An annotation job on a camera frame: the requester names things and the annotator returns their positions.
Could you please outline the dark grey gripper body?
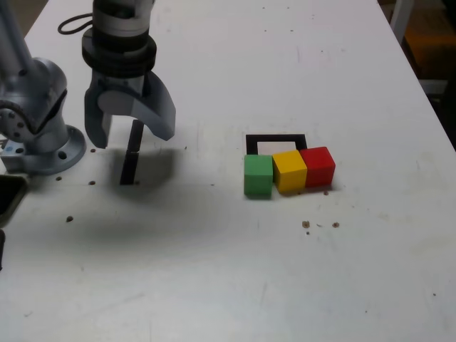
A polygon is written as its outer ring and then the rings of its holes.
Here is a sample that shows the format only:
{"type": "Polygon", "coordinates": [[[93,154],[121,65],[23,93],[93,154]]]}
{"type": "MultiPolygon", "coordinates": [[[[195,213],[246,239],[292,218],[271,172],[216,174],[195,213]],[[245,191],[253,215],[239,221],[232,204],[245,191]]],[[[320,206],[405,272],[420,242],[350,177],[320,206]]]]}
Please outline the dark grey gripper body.
{"type": "Polygon", "coordinates": [[[147,96],[149,94],[147,80],[148,72],[134,78],[115,78],[92,70],[90,93],[100,95],[108,90],[119,90],[122,93],[137,93],[139,96],[147,96]]]}

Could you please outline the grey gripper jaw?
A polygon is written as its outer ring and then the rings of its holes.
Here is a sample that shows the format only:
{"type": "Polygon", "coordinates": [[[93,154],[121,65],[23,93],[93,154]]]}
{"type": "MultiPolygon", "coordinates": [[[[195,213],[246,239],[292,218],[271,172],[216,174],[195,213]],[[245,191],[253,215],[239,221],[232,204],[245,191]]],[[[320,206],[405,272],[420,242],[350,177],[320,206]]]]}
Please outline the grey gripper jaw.
{"type": "Polygon", "coordinates": [[[98,98],[103,91],[102,87],[91,84],[84,98],[85,131],[90,141],[100,149],[106,149],[108,146],[112,123],[112,117],[104,113],[98,105],[98,98]]]}
{"type": "Polygon", "coordinates": [[[98,106],[105,114],[139,120],[161,140],[169,140],[175,134],[175,104],[153,72],[109,85],[98,97],[98,106]]]}

